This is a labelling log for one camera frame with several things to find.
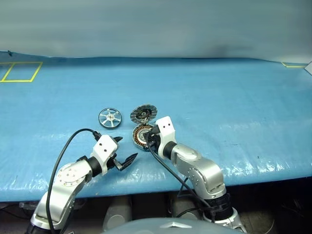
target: white backdrop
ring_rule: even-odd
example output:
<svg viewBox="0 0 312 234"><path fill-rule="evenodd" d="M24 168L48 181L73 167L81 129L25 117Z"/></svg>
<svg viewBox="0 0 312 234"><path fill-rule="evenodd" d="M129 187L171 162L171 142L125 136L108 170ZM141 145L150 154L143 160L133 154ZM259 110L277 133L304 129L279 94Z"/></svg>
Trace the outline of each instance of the white backdrop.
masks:
<svg viewBox="0 0 312 234"><path fill-rule="evenodd" d="M2 0L0 50L312 60L311 0Z"/></svg>

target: cable connector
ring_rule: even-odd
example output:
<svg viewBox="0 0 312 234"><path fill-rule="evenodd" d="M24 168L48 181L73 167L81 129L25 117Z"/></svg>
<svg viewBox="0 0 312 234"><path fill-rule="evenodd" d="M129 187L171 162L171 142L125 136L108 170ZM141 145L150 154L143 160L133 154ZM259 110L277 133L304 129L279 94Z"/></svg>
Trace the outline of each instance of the cable connector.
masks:
<svg viewBox="0 0 312 234"><path fill-rule="evenodd" d="M93 134L94 139L95 139L96 141L98 141L98 140L101 138L101 136L102 136L102 134L101 134L101 133L98 133L97 131L93 131L92 134Z"/></svg>

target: yellow tape square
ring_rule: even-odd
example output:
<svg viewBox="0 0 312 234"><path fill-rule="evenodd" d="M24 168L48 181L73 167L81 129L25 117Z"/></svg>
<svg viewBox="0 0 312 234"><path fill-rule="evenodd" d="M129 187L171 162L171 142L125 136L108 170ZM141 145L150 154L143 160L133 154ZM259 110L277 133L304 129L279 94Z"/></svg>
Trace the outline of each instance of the yellow tape square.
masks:
<svg viewBox="0 0 312 234"><path fill-rule="evenodd" d="M0 82L33 82L43 62L0 62L0 65L1 64L9 64L10 68L4 74ZM38 67L36 68L35 72L33 73L30 79L7 79L8 75L10 74L10 72L12 71L12 69L16 64L38 64Z"/></svg>

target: blue plastic sheet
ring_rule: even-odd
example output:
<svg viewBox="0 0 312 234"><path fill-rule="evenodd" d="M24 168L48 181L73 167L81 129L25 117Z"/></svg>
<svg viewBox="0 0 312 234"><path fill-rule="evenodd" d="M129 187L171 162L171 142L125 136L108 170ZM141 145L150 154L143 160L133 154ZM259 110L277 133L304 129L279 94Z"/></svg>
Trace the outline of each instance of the blue plastic sheet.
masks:
<svg viewBox="0 0 312 234"><path fill-rule="evenodd" d="M60 150L77 129L122 136L119 172L97 176L80 197L177 190L179 183L135 147L131 111L150 103L170 116L176 139L222 169L226 185L312 175L312 77L304 69L254 59L41 58L7 53L0 62L39 61L32 82L0 82L0 201L37 200ZM5 76L11 64L0 64ZM16 64L5 80L38 68ZM105 130L98 113L113 107L122 124ZM77 136L61 165L89 155L90 133Z"/></svg>

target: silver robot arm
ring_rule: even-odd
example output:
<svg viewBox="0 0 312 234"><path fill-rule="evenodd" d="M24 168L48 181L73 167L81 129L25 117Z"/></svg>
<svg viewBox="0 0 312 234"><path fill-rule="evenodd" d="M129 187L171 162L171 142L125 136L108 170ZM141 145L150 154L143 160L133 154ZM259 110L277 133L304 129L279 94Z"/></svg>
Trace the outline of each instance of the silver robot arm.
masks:
<svg viewBox="0 0 312 234"><path fill-rule="evenodd" d="M212 160L202 157L198 151L177 144L175 132L170 117L156 121L150 136L158 155L163 159L170 159L177 170L191 181L196 194L214 210L215 223L246 232L237 210L231 206L220 167ZM210 213L204 212L204 219L211 221L210 218Z"/></svg>
<svg viewBox="0 0 312 234"><path fill-rule="evenodd" d="M80 158L75 163L63 166L57 173L50 197L50 213L56 233L59 233L67 222L68 216L74 207L77 193L98 174L106 174L108 169L116 166L120 171L129 166L137 154L131 155L124 163L118 162L116 150L121 137L112 138L102 135L90 154ZM31 218L27 234L49 233L50 226L46 212L47 192L40 200Z"/></svg>

